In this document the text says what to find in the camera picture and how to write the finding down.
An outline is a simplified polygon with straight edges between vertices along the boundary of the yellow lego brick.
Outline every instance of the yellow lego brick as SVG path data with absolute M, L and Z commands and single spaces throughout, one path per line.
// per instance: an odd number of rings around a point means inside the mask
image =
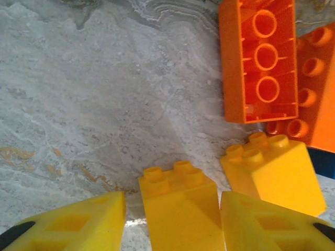
M 1 235 L 0 250 L 117 251 L 125 216 L 123 192 L 110 192 L 21 221 Z
M 224 251 L 216 184 L 189 161 L 139 178 L 153 251 Z
M 249 143 L 227 148 L 220 159 L 231 188 L 298 212 L 318 216 L 326 208 L 303 142 L 285 135 L 249 136 Z
M 227 251 L 331 251 L 329 223 L 236 192 L 223 192 L 221 219 Z

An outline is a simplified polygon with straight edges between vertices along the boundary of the orange brick stud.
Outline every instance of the orange brick stud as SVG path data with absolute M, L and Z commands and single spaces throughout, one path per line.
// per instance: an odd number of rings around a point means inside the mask
M 219 7 L 226 120 L 298 116 L 293 0 L 225 0 Z
M 335 22 L 297 39 L 299 118 L 267 124 L 269 134 L 335 153 Z

